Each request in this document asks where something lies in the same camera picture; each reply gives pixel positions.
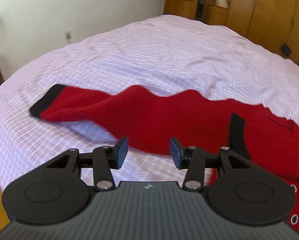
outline red knit fabric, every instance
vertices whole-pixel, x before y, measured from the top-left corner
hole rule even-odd
[[[195,90],[159,97],[131,86],[117,95],[66,87],[40,118],[53,122],[91,120],[136,149],[168,155],[170,137],[216,153],[228,144],[231,116],[245,119],[244,139],[252,161],[299,187],[299,126],[262,105],[233,99],[210,101]],[[299,216],[299,191],[295,212]]]

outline bed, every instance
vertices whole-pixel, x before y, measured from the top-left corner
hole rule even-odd
[[[0,187],[69,148],[81,153],[116,139],[90,122],[48,123],[28,109],[56,83],[117,94],[138,84],[159,96],[195,89],[205,98],[263,104],[299,125],[299,67],[225,26],[165,15],[51,51],[0,86]],[[121,180],[182,183],[170,156],[130,149]],[[82,179],[92,185],[92,172]]]

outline wooden wardrobe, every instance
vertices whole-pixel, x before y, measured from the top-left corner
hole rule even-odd
[[[183,14],[176,2],[171,10],[169,2],[165,13],[194,19],[198,0],[188,1],[186,10],[183,5],[182,11],[187,11]],[[271,52],[299,61],[299,0],[229,0],[229,8],[218,8],[213,2],[205,0],[201,21],[226,25]],[[289,56],[281,51],[283,44],[291,49]]]
[[[165,0],[164,14],[195,19],[198,0]]]
[[[288,58],[298,62],[299,0],[256,0],[246,37],[283,57],[285,43],[292,51]]]

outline black cuff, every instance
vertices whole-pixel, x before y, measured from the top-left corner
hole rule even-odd
[[[33,104],[33,106],[29,109],[30,114],[33,117],[39,118],[40,114],[50,107],[50,105],[53,103],[53,101],[58,97],[58,95],[62,92],[62,90],[65,87],[65,85],[60,84],[53,85],[47,91],[47,93],[35,104]]]

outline shelf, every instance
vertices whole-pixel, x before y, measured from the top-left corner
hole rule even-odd
[[[218,7],[218,8],[224,9],[224,10],[228,10],[228,8],[225,8],[223,6],[219,6],[219,5],[216,5],[216,4],[209,4],[209,5],[214,6],[214,7]]]

